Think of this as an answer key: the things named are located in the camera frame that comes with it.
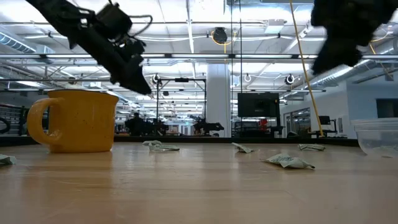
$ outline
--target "mug handle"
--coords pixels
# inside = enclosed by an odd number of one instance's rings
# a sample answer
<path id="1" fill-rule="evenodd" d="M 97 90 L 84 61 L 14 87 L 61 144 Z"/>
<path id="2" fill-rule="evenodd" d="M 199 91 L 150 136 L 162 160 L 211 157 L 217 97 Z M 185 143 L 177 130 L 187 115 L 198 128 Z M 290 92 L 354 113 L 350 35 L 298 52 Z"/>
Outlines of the mug handle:
<path id="1" fill-rule="evenodd" d="M 42 127 L 43 113 L 44 110 L 49 106 L 61 107 L 63 98 L 47 98 L 36 101 L 30 108 L 27 114 L 27 128 L 29 134 L 37 142 L 41 144 L 53 144 L 59 143 L 62 137 L 62 132 L 58 129 L 55 130 L 51 135 L 44 133 Z"/>

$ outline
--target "ceiling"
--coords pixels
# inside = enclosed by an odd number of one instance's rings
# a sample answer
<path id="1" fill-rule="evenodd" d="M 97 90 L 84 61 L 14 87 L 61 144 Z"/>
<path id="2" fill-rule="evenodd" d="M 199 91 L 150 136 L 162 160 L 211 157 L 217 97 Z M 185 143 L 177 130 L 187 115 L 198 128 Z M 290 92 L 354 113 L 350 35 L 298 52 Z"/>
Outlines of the ceiling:
<path id="1" fill-rule="evenodd" d="M 99 11 L 108 1 L 107 0 L 69 0 L 73 4 Z M 245 0 L 242 2 L 253 3 L 255 0 Z M 309 25 L 312 5 L 306 0 L 295 1 L 294 11 L 297 21 L 298 32 L 301 34 L 300 43 L 304 54 L 317 54 L 325 39 L 325 30 L 314 28 Z M 295 29 L 292 22 L 292 15 L 288 4 L 243 4 L 241 12 L 239 7 L 225 7 L 223 0 L 119 0 L 121 9 L 129 15 L 150 14 L 154 18 L 153 24 L 142 33 L 139 38 L 147 43 L 146 53 L 186 53 L 186 54 L 299 54 L 297 41 L 295 41 Z M 57 35 L 57 31 L 47 23 L 41 14 L 24 0 L 2 0 L 0 1 L 0 26 L 15 37 L 20 38 L 27 45 L 36 46 L 38 44 L 50 47 L 56 54 L 85 54 L 80 47 L 73 50 L 68 48 L 68 41 L 64 37 Z M 275 34 L 264 33 L 266 30 L 266 21 L 270 19 L 283 19 L 284 26 L 280 30 L 280 38 Z M 137 32 L 145 26 L 147 20 L 134 19 L 131 33 Z M 398 14 L 396 13 L 390 24 L 381 26 L 375 32 L 375 39 L 380 39 L 374 43 L 375 46 L 381 45 L 391 39 L 392 35 L 398 29 Z M 211 34 L 215 27 L 224 27 L 228 34 L 231 44 L 227 46 L 218 45 L 212 39 Z M 192 40 L 190 42 L 190 31 L 192 31 Z M 0 45 L 2 54 L 20 54 L 20 52 L 11 49 L 8 46 Z M 90 79 L 104 79 L 109 77 L 109 73 L 102 67 L 84 66 L 74 67 L 59 66 L 49 67 L 44 64 L 37 64 L 33 60 L 8 60 L 25 69 L 43 75 L 47 66 L 47 73 L 53 73 L 51 78 L 63 79 L 68 77 L 88 77 Z M 303 67 L 301 61 L 285 63 L 283 60 L 274 60 L 272 63 L 264 63 L 260 60 L 233 62 L 211 60 L 169 60 L 169 59 L 150 59 L 149 64 L 144 66 L 144 75 L 149 83 L 154 74 L 161 78 L 190 77 L 206 78 L 207 65 L 209 63 L 225 63 L 229 71 L 234 75 L 239 75 L 241 70 L 245 76 L 250 76 L 243 83 L 235 81 L 234 87 L 240 88 L 258 88 L 258 89 L 287 89 L 284 78 L 293 74 L 296 82 L 303 82 Z M 72 63 L 68 60 L 56 60 L 54 63 Z M 310 62 L 306 63 L 306 69 L 310 68 Z M 66 82 L 52 83 L 49 88 L 61 88 L 63 86 L 73 87 Z M 78 83 L 74 88 L 87 88 L 87 83 L 83 86 Z M 120 87 L 112 85 L 110 82 L 101 82 L 99 85 L 91 84 L 96 88 L 115 89 Z M 186 88 L 199 89 L 195 83 L 175 83 L 170 82 L 164 88 Z M 141 111 L 145 108 L 151 108 L 155 103 L 149 96 L 139 96 L 130 91 L 120 91 L 119 96 L 123 96 L 127 101 L 140 103 Z M 169 96 L 163 98 L 170 99 L 203 99 L 203 92 L 170 92 Z M 189 101 L 187 105 L 180 108 L 186 108 L 186 111 L 200 114 L 202 106 L 195 101 Z M 164 108 L 170 111 L 171 106 Z"/>

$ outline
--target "black monitor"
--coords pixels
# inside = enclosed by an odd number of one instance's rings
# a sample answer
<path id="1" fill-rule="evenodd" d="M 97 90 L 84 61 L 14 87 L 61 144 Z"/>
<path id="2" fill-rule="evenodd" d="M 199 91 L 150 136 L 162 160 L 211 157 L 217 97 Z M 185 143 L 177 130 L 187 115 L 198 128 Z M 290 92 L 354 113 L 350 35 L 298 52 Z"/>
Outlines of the black monitor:
<path id="1" fill-rule="evenodd" d="M 330 125 L 329 116 L 319 116 L 319 121 L 321 122 L 321 125 Z"/>
<path id="2" fill-rule="evenodd" d="M 279 117 L 278 93 L 238 93 L 238 117 Z"/>

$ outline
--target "clear plastic container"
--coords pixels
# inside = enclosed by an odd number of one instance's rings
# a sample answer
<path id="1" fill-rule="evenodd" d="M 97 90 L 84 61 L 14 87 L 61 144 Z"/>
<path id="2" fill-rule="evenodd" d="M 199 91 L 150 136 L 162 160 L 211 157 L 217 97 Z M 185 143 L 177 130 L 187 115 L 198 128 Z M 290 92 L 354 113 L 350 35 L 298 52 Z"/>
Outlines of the clear plastic container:
<path id="1" fill-rule="evenodd" d="M 352 124 L 366 154 L 398 157 L 398 118 L 355 120 Z"/>

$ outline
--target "person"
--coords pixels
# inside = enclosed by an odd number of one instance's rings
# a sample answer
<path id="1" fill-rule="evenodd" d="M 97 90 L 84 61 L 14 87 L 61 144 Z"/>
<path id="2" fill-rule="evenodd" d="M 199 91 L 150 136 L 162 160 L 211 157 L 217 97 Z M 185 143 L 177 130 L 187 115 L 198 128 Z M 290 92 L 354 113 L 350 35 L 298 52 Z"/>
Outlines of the person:
<path id="1" fill-rule="evenodd" d="M 129 128 L 130 136 L 140 136 L 144 120 L 139 117 L 139 113 L 134 113 L 134 117 L 125 122 L 126 127 Z"/>

